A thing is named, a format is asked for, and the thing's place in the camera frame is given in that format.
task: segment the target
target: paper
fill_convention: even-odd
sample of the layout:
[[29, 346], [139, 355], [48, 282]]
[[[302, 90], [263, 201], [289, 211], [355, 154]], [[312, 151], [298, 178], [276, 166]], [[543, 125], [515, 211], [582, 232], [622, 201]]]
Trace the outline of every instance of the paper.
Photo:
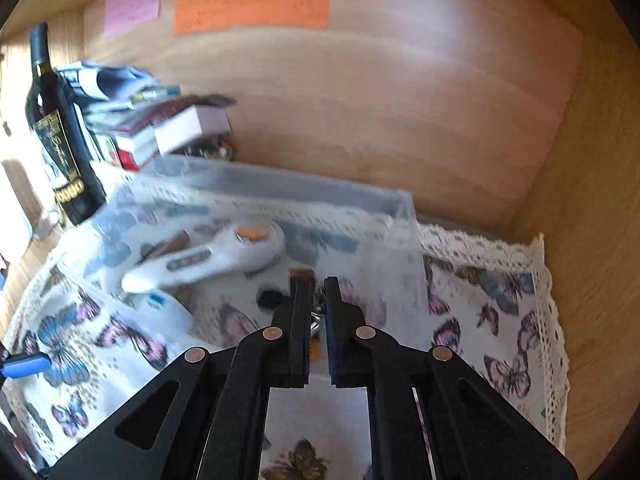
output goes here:
[[235, 25], [327, 28], [329, 0], [176, 0], [174, 34]]
[[104, 7], [104, 35], [112, 36], [139, 23], [156, 20], [160, 0], [107, 0]]
[[77, 96], [105, 101], [129, 99], [142, 89], [158, 85], [151, 74], [132, 66], [77, 61], [56, 67], [56, 72], [66, 79]]

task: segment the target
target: book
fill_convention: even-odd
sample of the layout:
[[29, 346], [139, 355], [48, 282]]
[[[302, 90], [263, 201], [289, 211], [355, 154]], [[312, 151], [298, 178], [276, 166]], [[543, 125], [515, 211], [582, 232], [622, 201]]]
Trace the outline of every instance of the book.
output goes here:
[[134, 134], [149, 125], [161, 124], [199, 100], [200, 97], [197, 95], [190, 95], [181, 99], [164, 101], [153, 107], [144, 108], [140, 113], [131, 114], [126, 120], [115, 124], [111, 129], [123, 134]]
[[231, 131], [224, 108], [194, 105], [155, 128], [161, 155], [171, 153], [195, 139]]
[[80, 130], [82, 131], [82, 136], [84, 137], [84, 142], [86, 143], [86, 147], [89, 150], [89, 156], [91, 156], [91, 160], [102, 160], [102, 156], [100, 155], [100, 150], [96, 146], [94, 141], [94, 136], [89, 132], [86, 125], [84, 124], [84, 117], [82, 116], [82, 110], [78, 106], [78, 104], [74, 104], [74, 110], [76, 112], [76, 116], [78, 117], [78, 124], [80, 125]]
[[179, 86], [154, 87], [134, 94], [124, 101], [93, 101], [84, 108], [88, 114], [111, 114], [140, 110], [161, 102], [176, 100], [180, 95]]
[[149, 144], [135, 153], [121, 149], [117, 149], [117, 153], [124, 170], [139, 171], [158, 154], [158, 147], [155, 144]]
[[100, 150], [102, 158], [106, 162], [108, 162], [112, 166], [115, 166], [116, 168], [122, 167], [120, 159], [118, 158], [116, 145], [111, 137], [104, 134], [96, 134], [95, 142], [98, 145], [98, 149]]
[[155, 130], [153, 126], [150, 125], [134, 135], [121, 134], [119, 132], [111, 132], [108, 135], [114, 140], [119, 149], [125, 150], [126, 152], [133, 153], [143, 146], [148, 145], [150, 142], [152, 142], [156, 148], [158, 147]]

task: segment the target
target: white lace trim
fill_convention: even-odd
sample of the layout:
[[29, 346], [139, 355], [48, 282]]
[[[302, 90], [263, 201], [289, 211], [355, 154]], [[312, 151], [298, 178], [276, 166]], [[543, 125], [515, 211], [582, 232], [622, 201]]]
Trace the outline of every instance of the white lace trim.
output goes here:
[[564, 334], [558, 323], [558, 308], [551, 298], [552, 280], [545, 266], [542, 234], [526, 246], [488, 240], [460, 231], [447, 231], [438, 225], [419, 225], [418, 230], [422, 248], [431, 256], [457, 265], [531, 273], [536, 289], [542, 346], [546, 437], [564, 453], [569, 359], [564, 350]]

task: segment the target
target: blue clip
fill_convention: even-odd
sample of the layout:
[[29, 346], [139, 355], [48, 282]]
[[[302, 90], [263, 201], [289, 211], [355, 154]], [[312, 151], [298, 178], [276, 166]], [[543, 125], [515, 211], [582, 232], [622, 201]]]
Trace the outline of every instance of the blue clip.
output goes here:
[[18, 379], [46, 372], [49, 368], [51, 359], [42, 352], [34, 355], [18, 354], [2, 362], [0, 374], [8, 379]]

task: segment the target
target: cloth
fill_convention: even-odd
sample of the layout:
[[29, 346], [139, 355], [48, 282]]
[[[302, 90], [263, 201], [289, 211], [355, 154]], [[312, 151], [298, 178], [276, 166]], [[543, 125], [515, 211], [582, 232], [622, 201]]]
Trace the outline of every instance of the cloth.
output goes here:
[[[286, 292], [288, 269], [301, 266], [313, 268], [319, 280], [339, 276], [345, 300], [362, 306], [369, 324], [401, 344], [445, 344], [458, 352], [539, 431], [557, 446], [562, 442], [563, 427], [550, 423], [549, 392], [566, 395], [568, 383], [546, 371], [540, 305], [550, 284], [531, 248], [485, 240], [479, 257], [478, 238], [423, 226], [421, 247], [416, 242], [416, 250], [407, 251], [336, 224], [320, 228], [324, 224], [305, 222], [304, 215], [283, 216], [280, 205], [268, 210], [286, 233], [280, 260], [261, 272], [190, 288], [182, 300], [194, 314], [192, 333], [159, 333], [110, 296], [122, 274], [141, 250], [176, 229], [187, 230], [197, 244], [241, 215], [206, 193], [182, 190], [171, 201], [161, 188], [121, 187], [94, 219], [65, 235], [12, 319], [5, 344], [14, 351], [37, 346], [55, 364], [47, 374], [6, 383], [12, 410], [50, 464], [190, 346], [228, 348], [267, 326], [271, 314], [258, 308], [258, 294], [265, 288]], [[314, 206], [314, 214], [319, 210]], [[61, 267], [75, 269], [74, 279]], [[548, 332], [552, 320], [542, 321]], [[270, 395], [260, 465], [266, 480], [367, 473], [366, 392], [332, 387], [326, 345], [321, 348], [308, 387]]]

